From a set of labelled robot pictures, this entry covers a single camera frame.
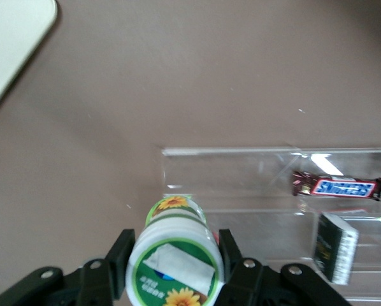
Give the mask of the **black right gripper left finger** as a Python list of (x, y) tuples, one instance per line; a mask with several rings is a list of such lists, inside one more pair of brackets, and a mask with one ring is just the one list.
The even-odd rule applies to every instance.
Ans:
[(125, 229), (105, 258), (86, 262), (67, 275), (56, 266), (29, 273), (0, 294), (0, 305), (113, 305), (126, 287), (126, 268), (135, 232)]

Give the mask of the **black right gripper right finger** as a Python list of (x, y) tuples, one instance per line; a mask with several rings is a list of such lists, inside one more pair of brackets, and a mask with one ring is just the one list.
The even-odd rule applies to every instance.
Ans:
[(350, 306), (312, 268), (300, 263), (276, 272), (255, 258), (244, 258), (229, 229), (218, 233), (225, 284), (215, 305), (325, 305)]

